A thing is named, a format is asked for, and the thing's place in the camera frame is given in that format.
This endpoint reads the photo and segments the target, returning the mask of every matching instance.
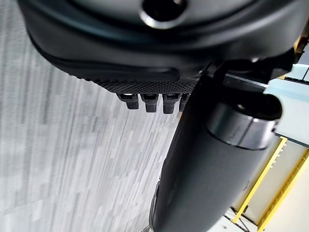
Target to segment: yellow metal bar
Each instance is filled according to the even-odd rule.
[[[271,165],[273,164],[273,162],[277,158],[278,154],[280,153],[281,149],[285,145],[285,143],[287,141],[287,138],[280,137],[280,139],[281,140],[279,141],[277,148],[274,150],[274,152],[273,152],[271,158],[269,159],[268,163],[266,164],[265,168],[261,172],[261,174],[260,174],[259,178],[257,179],[256,183],[254,184],[254,186],[252,187],[252,189],[249,192],[248,196],[246,197],[245,201],[243,202],[243,204],[241,205],[240,209],[238,210],[238,213],[236,214],[235,218],[233,219],[233,223],[236,223],[238,221],[238,219],[240,218],[241,214],[243,213],[243,211],[245,210],[246,206],[248,205],[249,201],[251,200],[252,196],[256,192],[257,188],[262,183],[262,181],[263,181],[264,177],[266,176],[267,172],[269,171]]]
[[[288,195],[294,184],[297,182],[299,177],[302,175],[304,169],[309,163],[309,150],[306,149],[303,156],[298,161],[297,165],[294,167],[293,171],[290,173],[281,189],[278,191],[272,202],[269,204],[261,218],[259,219],[257,226],[258,232],[262,232],[266,225],[269,223],[270,219],[273,217],[279,206],[282,204],[285,197]]]
[[[299,44],[299,41],[300,41],[300,36],[298,37],[298,39],[296,40],[296,42],[294,43],[294,50],[296,51],[297,49],[297,46]]]

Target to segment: gray carpet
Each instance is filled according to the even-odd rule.
[[[0,232],[142,229],[179,116],[140,105],[53,68],[0,0]]]

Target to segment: black plastic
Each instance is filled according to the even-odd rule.
[[[111,66],[151,69],[140,75],[145,82],[162,83],[172,76],[190,83],[213,60],[277,56],[293,46],[309,9],[307,0],[259,0],[207,23],[159,31],[93,17],[70,1],[18,2],[29,34],[49,61],[62,61],[56,65],[80,78],[97,81],[100,76],[101,82],[134,79],[130,70],[109,75]],[[98,68],[89,69],[92,63]],[[175,72],[157,79],[156,74],[166,73],[162,69]]]
[[[187,104],[189,100],[190,94],[182,94],[182,98],[179,102],[179,112],[183,112],[185,105]]]
[[[126,103],[129,110],[138,110],[139,108],[139,97],[137,94],[117,94],[117,97]]]
[[[156,103],[159,99],[159,94],[141,94],[141,99],[145,102],[146,112],[155,113],[156,112]]]
[[[202,78],[186,104],[163,164],[153,220],[155,232],[210,229],[265,158],[264,149],[232,146],[209,133],[205,123],[222,89],[213,80]]]
[[[163,97],[163,113],[170,115],[174,112],[175,103],[179,101],[180,94],[162,94]]]

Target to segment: white panel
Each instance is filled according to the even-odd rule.
[[[265,232],[307,232],[309,205],[309,167],[282,202]]]
[[[287,142],[287,146],[280,153],[273,168],[266,174],[265,179],[250,200],[245,216],[255,222],[259,220],[304,151],[303,146]]]
[[[266,93],[278,97],[283,105],[277,133],[309,144],[309,86],[275,79]]]
[[[286,76],[302,80],[308,69],[309,65],[307,64],[294,64],[292,71],[287,73]]]

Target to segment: round hole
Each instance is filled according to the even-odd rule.
[[[140,17],[152,28],[169,29],[182,22],[186,7],[186,0],[145,0]]]

